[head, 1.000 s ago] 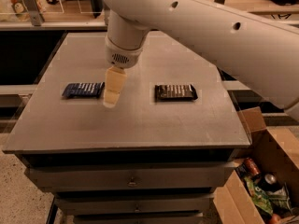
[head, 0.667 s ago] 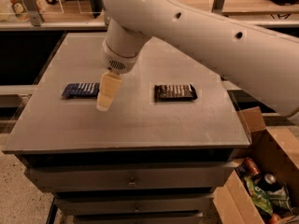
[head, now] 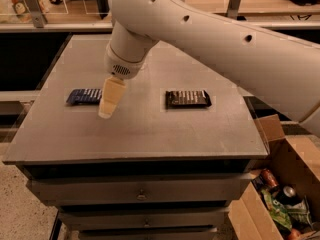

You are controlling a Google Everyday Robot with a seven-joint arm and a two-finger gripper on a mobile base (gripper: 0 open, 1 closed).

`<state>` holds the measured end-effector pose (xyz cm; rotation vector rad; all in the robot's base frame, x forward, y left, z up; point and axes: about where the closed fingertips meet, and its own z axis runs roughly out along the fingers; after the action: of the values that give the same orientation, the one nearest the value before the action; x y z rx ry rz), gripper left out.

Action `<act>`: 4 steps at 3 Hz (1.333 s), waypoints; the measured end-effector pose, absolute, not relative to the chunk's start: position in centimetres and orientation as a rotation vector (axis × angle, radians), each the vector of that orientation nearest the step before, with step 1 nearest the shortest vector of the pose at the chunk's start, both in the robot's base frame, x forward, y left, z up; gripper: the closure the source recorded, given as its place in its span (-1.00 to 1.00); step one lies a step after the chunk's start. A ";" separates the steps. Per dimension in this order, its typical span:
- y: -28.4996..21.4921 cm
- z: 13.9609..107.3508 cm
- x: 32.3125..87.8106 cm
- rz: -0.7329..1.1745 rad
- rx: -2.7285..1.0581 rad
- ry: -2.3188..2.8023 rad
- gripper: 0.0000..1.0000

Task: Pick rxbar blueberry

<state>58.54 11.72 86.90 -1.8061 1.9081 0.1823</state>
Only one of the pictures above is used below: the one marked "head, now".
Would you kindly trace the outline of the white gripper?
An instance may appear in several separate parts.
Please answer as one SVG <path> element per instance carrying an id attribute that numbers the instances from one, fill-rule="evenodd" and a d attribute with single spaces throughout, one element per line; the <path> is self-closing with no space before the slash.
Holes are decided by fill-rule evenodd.
<path id="1" fill-rule="evenodd" d="M 107 45 L 104 64 L 107 71 L 116 77 L 109 77 L 104 82 L 98 110 L 100 117 L 108 119 L 112 116 L 126 91 L 122 79 L 131 79 L 138 74 L 144 65 L 146 54 L 147 48 L 141 45 Z"/>

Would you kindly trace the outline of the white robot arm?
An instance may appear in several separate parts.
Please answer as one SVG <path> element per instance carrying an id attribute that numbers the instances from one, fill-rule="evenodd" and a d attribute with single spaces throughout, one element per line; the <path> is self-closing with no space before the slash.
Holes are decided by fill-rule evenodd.
<path id="1" fill-rule="evenodd" d="M 106 69 L 135 77 L 150 49 L 166 42 L 320 135 L 320 48 L 181 0 L 108 0 L 115 21 Z"/>

